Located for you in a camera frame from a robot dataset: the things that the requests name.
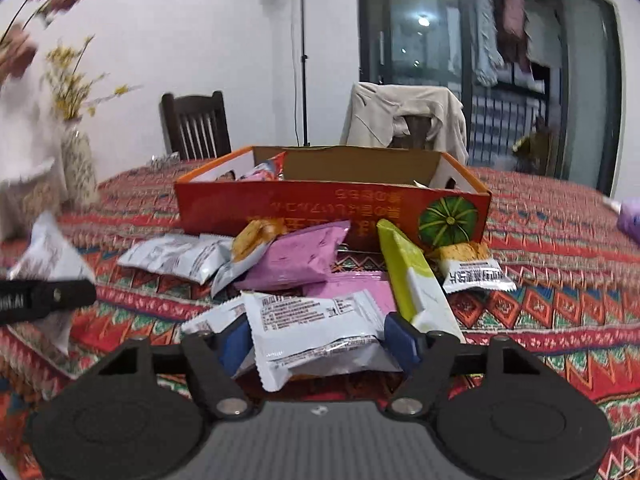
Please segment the chair with beige jacket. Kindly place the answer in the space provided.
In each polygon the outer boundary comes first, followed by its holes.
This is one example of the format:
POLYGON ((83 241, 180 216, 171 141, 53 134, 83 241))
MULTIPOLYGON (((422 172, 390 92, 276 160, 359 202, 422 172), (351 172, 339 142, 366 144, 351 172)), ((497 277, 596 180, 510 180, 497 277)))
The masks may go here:
POLYGON ((405 126, 405 130, 394 134, 391 148, 405 148, 406 150, 427 150, 434 148, 434 142, 428 137, 432 128, 432 118, 427 116, 402 116, 398 125, 405 126))

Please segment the orange cracker packet front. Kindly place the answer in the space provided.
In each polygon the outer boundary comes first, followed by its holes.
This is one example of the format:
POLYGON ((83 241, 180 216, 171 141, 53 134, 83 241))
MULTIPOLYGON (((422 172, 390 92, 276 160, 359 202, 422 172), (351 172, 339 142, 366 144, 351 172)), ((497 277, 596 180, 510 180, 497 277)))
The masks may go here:
POLYGON ((215 297, 218 292, 256 266, 270 245, 285 233, 286 227, 282 219, 252 220, 232 240, 230 260, 216 271, 210 285, 210 296, 215 297))

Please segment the white cracker packet right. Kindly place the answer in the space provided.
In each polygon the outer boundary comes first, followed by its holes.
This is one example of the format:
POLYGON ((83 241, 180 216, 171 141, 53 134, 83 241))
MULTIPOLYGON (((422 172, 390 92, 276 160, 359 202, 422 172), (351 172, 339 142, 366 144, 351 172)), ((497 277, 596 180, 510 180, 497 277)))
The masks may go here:
POLYGON ((427 258, 437 263, 447 295, 469 289, 514 292, 516 284, 506 276, 485 243, 467 242, 442 246, 427 258))

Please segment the white packet centre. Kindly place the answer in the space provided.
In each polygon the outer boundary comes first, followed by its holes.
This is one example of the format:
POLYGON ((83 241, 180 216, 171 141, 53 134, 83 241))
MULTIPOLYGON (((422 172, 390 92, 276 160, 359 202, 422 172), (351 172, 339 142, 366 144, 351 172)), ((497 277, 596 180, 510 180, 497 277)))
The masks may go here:
POLYGON ((231 259, 232 240, 222 235, 165 234, 134 244, 117 264, 203 285, 231 259))

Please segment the pink artificial flowers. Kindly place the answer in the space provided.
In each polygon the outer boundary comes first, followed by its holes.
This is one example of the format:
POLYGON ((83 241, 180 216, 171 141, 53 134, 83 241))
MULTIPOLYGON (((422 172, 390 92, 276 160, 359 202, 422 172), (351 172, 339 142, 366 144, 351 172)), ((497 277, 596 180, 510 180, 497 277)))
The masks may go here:
POLYGON ((80 0, 24 0, 1 35, 1 84, 20 79, 32 65, 38 47, 29 26, 41 20, 48 26, 55 15, 68 12, 80 0))

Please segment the clear jar of seeds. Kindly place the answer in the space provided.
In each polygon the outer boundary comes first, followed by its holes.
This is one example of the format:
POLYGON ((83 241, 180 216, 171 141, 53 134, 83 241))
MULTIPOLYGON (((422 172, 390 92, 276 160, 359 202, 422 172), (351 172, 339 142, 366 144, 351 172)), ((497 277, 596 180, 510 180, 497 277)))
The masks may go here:
POLYGON ((1 168, 1 240, 28 234, 40 214, 58 214, 66 200, 64 177, 53 156, 1 168))

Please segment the beige jacket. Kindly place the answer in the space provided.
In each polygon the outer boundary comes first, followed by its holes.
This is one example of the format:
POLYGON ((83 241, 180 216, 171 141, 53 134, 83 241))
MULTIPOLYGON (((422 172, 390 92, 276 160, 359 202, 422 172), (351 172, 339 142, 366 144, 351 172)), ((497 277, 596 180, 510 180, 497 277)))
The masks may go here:
POLYGON ((451 155, 464 165, 466 123, 461 101, 446 87, 357 82, 352 86, 341 144, 388 148, 411 136, 408 120, 425 119, 426 148, 451 155))

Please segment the white packet at left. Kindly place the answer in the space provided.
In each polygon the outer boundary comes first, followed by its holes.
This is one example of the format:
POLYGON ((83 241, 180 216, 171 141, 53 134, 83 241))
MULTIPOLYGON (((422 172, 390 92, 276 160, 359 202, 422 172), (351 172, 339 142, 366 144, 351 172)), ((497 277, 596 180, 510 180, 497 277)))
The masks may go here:
MULTIPOLYGON (((30 243, 21 258, 9 270, 9 278, 35 278, 45 281, 96 282, 93 270, 78 250, 66 240, 50 211, 40 214, 32 226, 30 243)), ((52 346, 68 356, 73 311, 58 311, 32 322, 52 346)))

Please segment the light stand with lamp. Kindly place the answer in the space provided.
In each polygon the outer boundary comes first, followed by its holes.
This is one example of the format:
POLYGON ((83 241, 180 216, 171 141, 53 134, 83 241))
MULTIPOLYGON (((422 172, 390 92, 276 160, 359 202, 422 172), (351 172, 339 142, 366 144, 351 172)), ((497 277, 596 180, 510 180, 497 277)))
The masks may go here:
POLYGON ((307 78, 307 38, 306 0, 297 0, 297 26, 299 40, 292 41, 292 55, 297 55, 294 68, 294 134, 301 148, 311 146, 308 124, 308 78, 307 78))

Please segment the yellow flower branches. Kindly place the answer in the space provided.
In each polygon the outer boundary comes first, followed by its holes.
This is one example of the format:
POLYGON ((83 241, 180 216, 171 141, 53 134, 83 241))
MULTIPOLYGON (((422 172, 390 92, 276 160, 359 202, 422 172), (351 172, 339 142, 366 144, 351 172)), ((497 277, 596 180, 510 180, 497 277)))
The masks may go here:
POLYGON ((51 90, 53 115, 62 122, 79 122, 85 114, 96 114, 100 104, 141 89, 141 86, 121 84, 109 94, 91 96, 93 88, 107 77, 107 73, 90 77, 81 70, 82 60, 93 39, 93 35, 86 37, 78 48, 59 42, 44 58, 43 80, 51 90))

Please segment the white cracker snack packet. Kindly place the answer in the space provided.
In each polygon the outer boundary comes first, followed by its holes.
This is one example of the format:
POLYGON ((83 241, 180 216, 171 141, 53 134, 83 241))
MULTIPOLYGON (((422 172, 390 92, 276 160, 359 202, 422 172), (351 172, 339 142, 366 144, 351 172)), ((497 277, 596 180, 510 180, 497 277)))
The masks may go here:
POLYGON ((384 316, 370 292, 332 299, 244 292, 242 300, 268 392, 294 377, 400 370, 384 348, 384 316))

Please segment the hanging laundry clothes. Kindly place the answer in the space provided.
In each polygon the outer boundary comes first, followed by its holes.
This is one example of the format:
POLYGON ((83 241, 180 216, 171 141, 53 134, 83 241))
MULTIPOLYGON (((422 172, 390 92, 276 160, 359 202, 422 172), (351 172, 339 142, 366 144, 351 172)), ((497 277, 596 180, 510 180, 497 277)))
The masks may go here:
POLYGON ((541 92, 558 65, 558 23, 535 0, 473 0, 472 67, 483 87, 500 82, 541 92))

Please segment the purple tissue pack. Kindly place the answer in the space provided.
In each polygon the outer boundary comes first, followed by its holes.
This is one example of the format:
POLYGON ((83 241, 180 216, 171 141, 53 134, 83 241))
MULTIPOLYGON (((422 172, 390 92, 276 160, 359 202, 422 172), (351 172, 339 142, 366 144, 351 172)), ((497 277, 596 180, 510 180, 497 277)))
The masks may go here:
POLYGON ((640 200, 632 198, 618 202, 605 197, 604 203, 617 214, 617 229, 640 244, 640 200))

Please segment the orange cardboard box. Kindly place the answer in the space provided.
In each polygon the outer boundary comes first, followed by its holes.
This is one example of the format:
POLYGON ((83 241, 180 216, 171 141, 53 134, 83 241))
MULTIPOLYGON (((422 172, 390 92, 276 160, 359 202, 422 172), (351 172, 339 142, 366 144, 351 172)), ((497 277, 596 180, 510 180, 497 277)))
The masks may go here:
POLYGON ((282 219, 289 231, 349 220, 349 248, 378 249, 386 219, 423 249, 482 239, 491 192, 451 155, 396 148, 248 146, 175 182, 188 234, 239 234, 248 222, 282 219), (280 181, 240 181, 286 153, 280 181))

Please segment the colourful patterned tablecloth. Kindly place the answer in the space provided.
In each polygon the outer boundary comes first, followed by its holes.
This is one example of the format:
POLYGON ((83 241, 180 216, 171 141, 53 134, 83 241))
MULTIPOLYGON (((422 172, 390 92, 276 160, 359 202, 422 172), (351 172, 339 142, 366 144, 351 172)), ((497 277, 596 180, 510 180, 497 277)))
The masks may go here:
MULTIPOLYGON (((121 268, 137 240, 178 224, 175 180, 186 162, 143 166, 101 186, 100 202, 58 224, 92 266, 98 300, 76 312, 58 353, 31 327, 1 333, 1 455, 9 478, 35 479, 23 440, 40 400, 58 392, 131 337, 179 339, 180 324, 214 304, 205 286, 121 268)), ((485 240, 514 292, 462 292, 450 304, 469 341, 508 334, 604 411, 612 428, 602 479, 639 474, 639 249, 603 196, 549 178, 478 170, 490 189, 485 240)))

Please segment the purple snack packet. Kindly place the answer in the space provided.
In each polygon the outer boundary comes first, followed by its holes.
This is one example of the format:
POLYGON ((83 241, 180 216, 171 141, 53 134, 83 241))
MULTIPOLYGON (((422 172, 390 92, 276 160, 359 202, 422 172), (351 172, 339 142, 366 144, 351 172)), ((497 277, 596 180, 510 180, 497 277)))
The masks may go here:
POLYGON ((355 271, 331 274, 325 282, 307 284, 302 293, 312 298, 335 298, 366 290, 383 314, 396 311, 390 280, 385 272, 355 271))
POLYGON ((350 221, 342 220, 310 226, 277 238, 234 287, 273 292, 326 282, 338 246, 344 242, 349 229, 350 221))

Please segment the black framed sliding door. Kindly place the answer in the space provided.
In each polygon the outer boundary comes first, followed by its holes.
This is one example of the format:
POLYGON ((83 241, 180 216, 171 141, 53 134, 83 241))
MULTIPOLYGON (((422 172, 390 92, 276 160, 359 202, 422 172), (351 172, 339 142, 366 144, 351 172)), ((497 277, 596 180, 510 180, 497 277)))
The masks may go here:
POLYGON ((620 33, 606 0, 359 0, 360 77, 461 102, 473 166, 612 192, 620 33))

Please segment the floral ceramic vase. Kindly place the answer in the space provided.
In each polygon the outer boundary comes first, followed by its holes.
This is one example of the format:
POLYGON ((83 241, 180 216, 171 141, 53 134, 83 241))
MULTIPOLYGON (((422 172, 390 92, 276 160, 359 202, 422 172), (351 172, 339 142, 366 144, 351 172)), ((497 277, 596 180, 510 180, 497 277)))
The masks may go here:
POLYGON ((80 120, 63 122, 61 157, 68 200, 75 206, 88 208, 100 196, 90 139, 80 128, 80 120))

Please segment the red orange chip bag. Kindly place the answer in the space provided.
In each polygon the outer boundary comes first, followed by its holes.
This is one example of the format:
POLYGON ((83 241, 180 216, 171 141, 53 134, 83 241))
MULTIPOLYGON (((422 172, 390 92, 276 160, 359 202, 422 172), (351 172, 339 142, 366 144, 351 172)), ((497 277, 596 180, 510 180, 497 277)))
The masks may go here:
POLYGON ((283 169, 286 153, 280 152, 247 171, 240 181, 280 181, 284 179, 283 169))

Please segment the dark wooden chair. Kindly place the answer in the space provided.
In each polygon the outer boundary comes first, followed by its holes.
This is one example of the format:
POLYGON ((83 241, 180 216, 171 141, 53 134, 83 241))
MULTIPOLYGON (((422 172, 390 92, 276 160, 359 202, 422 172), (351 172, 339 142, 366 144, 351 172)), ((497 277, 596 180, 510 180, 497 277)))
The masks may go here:
POLYGON ((174 96, 165 93, 160 111, 173 153, 181 160, 200 160, 231 153, 224 94, 174 96))

